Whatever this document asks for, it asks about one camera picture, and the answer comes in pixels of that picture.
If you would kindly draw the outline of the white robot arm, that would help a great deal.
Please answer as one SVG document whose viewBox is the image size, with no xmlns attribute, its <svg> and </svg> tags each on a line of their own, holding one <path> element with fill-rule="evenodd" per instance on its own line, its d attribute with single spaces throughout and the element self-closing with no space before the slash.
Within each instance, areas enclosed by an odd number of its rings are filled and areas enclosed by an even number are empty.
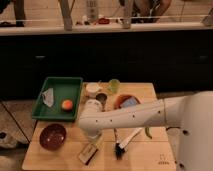
<svg viewBox="0 0 213 171">
<path fill-rule="evenodd" d="M 179 127 L 176 171 L 213 171 L 213 91 L 98 112 L 86 107 L 79 127 L 91 139 L 104 129 Z"/>
</svg>

